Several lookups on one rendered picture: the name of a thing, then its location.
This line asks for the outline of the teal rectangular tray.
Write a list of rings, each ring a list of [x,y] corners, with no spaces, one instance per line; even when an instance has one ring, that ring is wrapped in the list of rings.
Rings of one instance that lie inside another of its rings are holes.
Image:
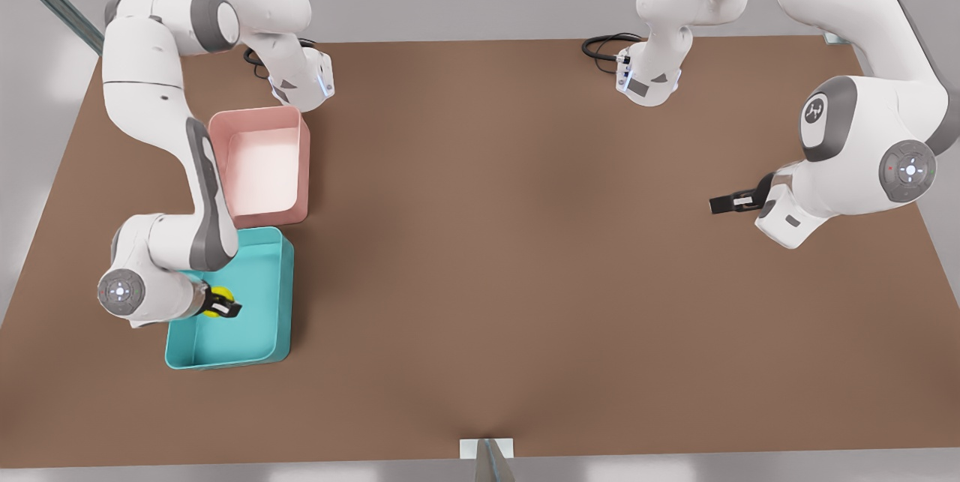
[[[170,322],[165,362],[173,370],[268,364],[290,352],[294,247],[273,226],[241,229],[238,252],[219,271],[186,271],[192,280],[231,291],[241,305],[231,319],[196,316]]]

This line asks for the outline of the pink rectangular tray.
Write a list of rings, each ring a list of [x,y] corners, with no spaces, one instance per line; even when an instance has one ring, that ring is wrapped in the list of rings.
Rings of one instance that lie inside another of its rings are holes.
[[[236,228],[308,218],[310,131],[301,111],[294,106],[220,111],[208,130]]]

